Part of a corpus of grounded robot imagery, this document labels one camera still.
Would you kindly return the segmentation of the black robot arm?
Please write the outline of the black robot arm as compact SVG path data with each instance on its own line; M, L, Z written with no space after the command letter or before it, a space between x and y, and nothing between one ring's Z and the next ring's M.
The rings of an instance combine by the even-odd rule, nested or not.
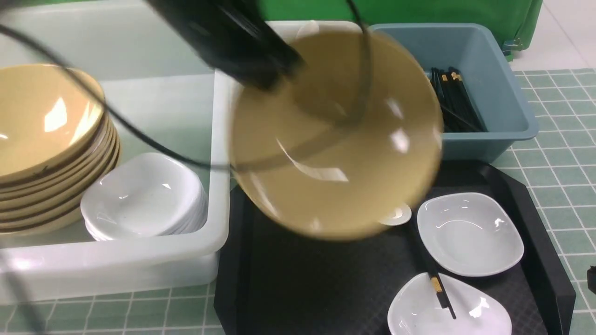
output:
M150 0L149 6L211 68L270 91L302 57L266 23L257 0Z

